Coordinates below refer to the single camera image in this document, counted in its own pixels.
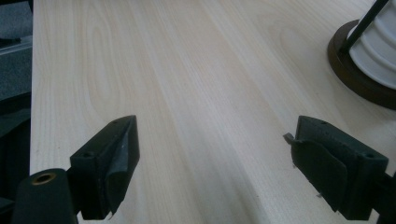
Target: desk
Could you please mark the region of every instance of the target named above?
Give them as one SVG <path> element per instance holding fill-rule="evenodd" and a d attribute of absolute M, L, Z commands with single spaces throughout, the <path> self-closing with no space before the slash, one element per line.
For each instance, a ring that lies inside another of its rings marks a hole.
<path fill-rule="evenodd" d="M 394 172 L 396 113 L 346 88 L 326 56 L 372 2 L 36 0 L 32 172 L 68 168 L 135 114 L 141 160 L 103 223 L 350 223 L 293 169 L 282 134 L 324 119 Z"/>

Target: dark brown lamp base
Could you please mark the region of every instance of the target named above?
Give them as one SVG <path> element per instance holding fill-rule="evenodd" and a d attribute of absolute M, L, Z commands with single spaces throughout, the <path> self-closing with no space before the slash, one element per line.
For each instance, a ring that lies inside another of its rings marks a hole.
<path fill-rule="evenodd" d="M 396 90 L 383 86 L 367 77 L 350 58 L 349 53 L 340 52 L 349 31 L 358 24 L 351 21 L 343 25 L 332 37 L 327 48 L 330 65 L 334 73 L 346 86 L 364 99 L 377 105 L 396 110 Z"/>

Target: floor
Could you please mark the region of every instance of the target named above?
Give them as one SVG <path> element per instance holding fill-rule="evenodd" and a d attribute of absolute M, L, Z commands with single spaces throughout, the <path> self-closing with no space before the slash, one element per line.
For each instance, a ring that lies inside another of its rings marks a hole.
<path fill-rule="evenodd" d="M 27 2 L 0 6 L 0 38 L 33 34 Z M 0 56 L 0 100 L 32 90 L 32 49 Z"/>

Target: light wood tabletop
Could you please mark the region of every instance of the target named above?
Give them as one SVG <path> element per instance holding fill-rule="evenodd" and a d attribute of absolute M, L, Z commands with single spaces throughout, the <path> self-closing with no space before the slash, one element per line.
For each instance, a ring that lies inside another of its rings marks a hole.
<path fill-rule="evenodd" d="M 323 119 L 393 174 L 396 112 L 348 89 L 326 54 L 372 2 L 35 0 L 31 172 L 67 169 L 136 115 L 140 162 L 97 223 L 375 223 L 334 213 L 282 137 L 299 115 Z"/>

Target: white cylindrical object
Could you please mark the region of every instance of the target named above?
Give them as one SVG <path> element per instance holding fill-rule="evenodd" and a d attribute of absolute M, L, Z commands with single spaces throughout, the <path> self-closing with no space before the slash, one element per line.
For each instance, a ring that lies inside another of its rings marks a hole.
<path fill-rule="evenodd" d="M 396 0 L 387 2 L 349 54 L 364 74 L 396 90 Z"/>

